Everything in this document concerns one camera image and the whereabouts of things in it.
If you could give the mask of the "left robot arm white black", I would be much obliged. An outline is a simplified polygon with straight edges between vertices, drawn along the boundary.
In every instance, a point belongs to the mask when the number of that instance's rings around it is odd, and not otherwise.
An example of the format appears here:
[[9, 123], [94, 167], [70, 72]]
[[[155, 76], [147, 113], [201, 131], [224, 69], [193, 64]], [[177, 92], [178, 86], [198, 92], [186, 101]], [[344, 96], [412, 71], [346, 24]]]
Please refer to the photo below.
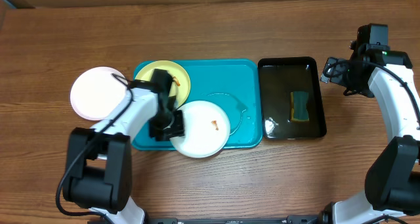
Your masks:
[[157, 141], [184, 135], [182, 112], [169, 94], [172, 84], [172, 78], [124, 83], [128, 96], [109, 118], [70, 133], [55, 195], [61, 213], [96, 215], [104, 223], [146, 221], [146, 212], [131, 198], [131, 145], [145, 125]]

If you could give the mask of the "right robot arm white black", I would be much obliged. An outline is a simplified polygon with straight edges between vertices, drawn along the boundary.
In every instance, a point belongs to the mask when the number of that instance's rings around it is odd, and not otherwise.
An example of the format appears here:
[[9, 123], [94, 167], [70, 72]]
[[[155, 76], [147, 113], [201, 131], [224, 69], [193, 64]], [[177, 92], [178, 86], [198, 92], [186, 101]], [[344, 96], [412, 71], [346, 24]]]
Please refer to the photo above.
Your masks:
[[318, 223], [401, 222], [419, 214], [419, 95], [413, 65], [402, 51], [370, 49], [351, 59], [330, 57], [321, 81], [345, 87], [344, 95], [369, 92], [378, 102], [388, 145], [366, 174], [364, 189], [325, 207]]

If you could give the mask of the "green yellow sponge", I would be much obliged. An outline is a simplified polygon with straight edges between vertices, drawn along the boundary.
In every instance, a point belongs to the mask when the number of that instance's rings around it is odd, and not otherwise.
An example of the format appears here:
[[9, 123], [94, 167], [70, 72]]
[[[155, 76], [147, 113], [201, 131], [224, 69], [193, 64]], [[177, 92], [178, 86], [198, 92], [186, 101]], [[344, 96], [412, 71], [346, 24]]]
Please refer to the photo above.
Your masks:
[[291, 116], [292, 122], [308, 122], [309, 114], [307, 110], [307, 103], [309, 93], [306, 91], [293, 91], [290, 93], [291, 97]]

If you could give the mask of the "sauce smear on white plate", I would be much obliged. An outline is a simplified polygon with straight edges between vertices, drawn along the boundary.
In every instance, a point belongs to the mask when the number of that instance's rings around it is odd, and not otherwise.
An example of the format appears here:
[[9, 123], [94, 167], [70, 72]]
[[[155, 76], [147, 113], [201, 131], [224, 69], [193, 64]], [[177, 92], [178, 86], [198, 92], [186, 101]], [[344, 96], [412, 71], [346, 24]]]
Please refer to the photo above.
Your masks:
[[219, 130], [219, 127], [218, 127], [217, 121], [216, 120], [213, 120], [211, 123], [214, 125], [215, 130], [218, 131]]

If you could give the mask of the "pale pink plate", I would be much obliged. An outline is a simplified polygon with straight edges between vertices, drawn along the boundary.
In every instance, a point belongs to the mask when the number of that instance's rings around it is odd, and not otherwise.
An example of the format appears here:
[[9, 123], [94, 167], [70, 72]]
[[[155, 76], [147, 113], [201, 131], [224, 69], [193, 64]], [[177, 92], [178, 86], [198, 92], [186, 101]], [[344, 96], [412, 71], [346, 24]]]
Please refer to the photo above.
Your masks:
[[118, 70], [99, 66], [82, 73], [73, 83], [70, 103], [86, 120], [103, 120], [124, 99], [127, 80]]

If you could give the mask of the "black water tray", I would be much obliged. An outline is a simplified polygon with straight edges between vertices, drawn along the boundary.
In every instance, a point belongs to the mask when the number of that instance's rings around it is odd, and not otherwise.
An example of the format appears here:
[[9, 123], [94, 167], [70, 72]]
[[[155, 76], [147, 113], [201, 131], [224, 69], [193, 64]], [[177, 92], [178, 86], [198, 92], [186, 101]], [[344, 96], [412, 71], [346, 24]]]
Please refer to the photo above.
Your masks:
[[[315, 139], [326, 135], [316, 61], [309, 56], [262, 58], [258, 62], [264, 136], [270, 140]], [[308, 122], [292, 122], [293, 91], [309, 93]]]

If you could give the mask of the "white plate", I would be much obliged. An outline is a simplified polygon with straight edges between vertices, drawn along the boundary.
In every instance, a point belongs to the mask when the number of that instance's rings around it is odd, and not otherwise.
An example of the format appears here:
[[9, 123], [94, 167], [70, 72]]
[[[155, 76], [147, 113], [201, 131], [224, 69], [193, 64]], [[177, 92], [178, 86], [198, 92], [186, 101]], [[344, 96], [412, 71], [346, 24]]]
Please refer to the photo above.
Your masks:
[[[208, 101], [193, 101], [180, 107], [184, 117], [185, 135], [173, 137], [171, 144], [181, 154], [191, 158], [206, 158], [216, 154], [230, 136], [230, 120], [224, 110]], [[217, 121], [219, 130], [211, 123]]]

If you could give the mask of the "yellow plate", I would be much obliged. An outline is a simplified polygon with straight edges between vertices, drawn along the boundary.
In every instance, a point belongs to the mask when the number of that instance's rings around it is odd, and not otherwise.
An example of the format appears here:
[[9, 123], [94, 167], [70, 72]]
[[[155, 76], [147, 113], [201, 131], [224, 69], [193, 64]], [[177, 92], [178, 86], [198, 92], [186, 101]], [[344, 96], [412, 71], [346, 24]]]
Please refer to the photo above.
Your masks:
[[190, 94], [191, 81], [187, 71], [180, 64], [169, 60], [143, 62], [135, 70], [134, 79], [150, 81], [156, 69], [166, 70], [171, 75], [173, 83], [169, 96], [176, 96], [177, 108], [183, 105]]

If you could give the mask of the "teal plastic tray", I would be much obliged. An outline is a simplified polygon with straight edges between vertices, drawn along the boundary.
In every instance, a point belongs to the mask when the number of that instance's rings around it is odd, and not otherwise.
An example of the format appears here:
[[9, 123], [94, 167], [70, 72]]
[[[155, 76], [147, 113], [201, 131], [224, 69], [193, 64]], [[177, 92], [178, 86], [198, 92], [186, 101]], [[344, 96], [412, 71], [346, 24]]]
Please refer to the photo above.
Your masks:
[[177, 60], [190, 76], [185, 103], [209, 101], [230, 120], [225, 149], [253, 148], [263, 137], [257, 66], [248, 59]]

